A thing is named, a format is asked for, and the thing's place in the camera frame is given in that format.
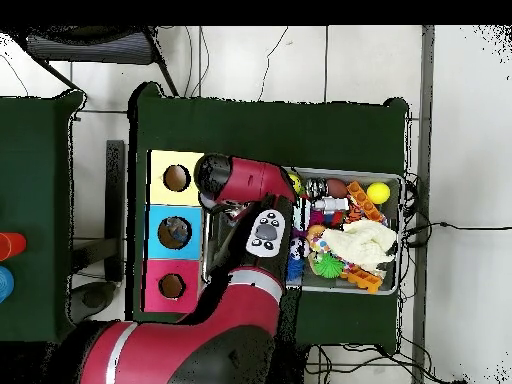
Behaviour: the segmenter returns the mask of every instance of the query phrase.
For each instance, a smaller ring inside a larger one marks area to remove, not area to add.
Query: orange toy block
[[[368,293],[375,294],[382,285],[382,279],[359,268],[354,267],[348,273],[348,282],[357,284],[360,289],[367,289]]]
[[[380,212],[377,210],[373,202],[368,199],[368,196],[359,183],[357,181],[353,181],[347,188],[350,194],[354,196],[354,199],[356,199],[357,204],[361,206],[361,209],[364,211],[368,219],[380,222],[382,219]]]

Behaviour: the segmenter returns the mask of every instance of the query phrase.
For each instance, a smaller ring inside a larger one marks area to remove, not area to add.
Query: yellow box
[[[199,206],[199,192],[194,183],[194,167],[203,153],[153,150],[151,152],[150,202],[158,205]],[[190,175],[190,184],[181,191],[169,190],[164,173],[171,165],[183,166]]]

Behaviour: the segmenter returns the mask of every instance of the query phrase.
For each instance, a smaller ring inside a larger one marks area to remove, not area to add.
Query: table
[[[72,245],[68,131],[83,93],[0,98],[0,231],[20,232],[26,251],[2,262],[14,291],[0,303],[0,340],[60,342]]]
[[[181,315],[140,309],[148,150],[218,152],[282,166],[403,175],[403,99],[384,105],[290,104],[164,98],[144,83],[129,102],[127,319],[174,322]],[[296,340],[305,344],[396,344],[397,293],[389,296],[303,292]]]

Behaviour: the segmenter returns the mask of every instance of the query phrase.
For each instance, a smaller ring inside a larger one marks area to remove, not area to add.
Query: metal tray
[[[386,183],[391,191],[389,200],[379,207],[379,210],[386,216],[391,229],[397,232],[397,241],[389,254],[395,255],[395,260],[386,264],[386,278],[379,287],[376,295],[389,295],[393,293],[400,279],[401,253],[402,253],[402,232],[404,227],[403,204],[405,202],[405,181],[402,177],[395,174],[380,174],[371,172],[341,171],[329,169],[313,168],[294,168],[302,180],[308,178],[338,178],[341,181],[351,183],[357,181],[363,189],[373,182]],[[204,213],[204,234],[203,234],[203,267],[202,278],[205,282],[209,281],[208,266],[213,262],[214,255],[222,246],[225,238],[229,234],[232,225],[224,214],[212,216]],[[355,284],[351,284],[341,278],[327,279],[319,277],[310,269],[306,262],[302,279],[287,283],[288,286],[302,286],[304,291],[332,292],[332,293],[357,293],[368,294],[366,290],[359,289]]]

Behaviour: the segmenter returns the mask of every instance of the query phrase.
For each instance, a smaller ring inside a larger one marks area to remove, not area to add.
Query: round hole
[[[162,296],[168,299],[178,299],[185,291],[185,282],[178,274],[167,274],[158,282],[158,289]]]
[[[181,249],[192,237],[192,226],[177,216],[165,218],[158,226],[158,240],[168,249]]]
[[[171,165],[164,172],[164,185],[168,190],[181,192],[190,185],[190,173],[183,165]]]

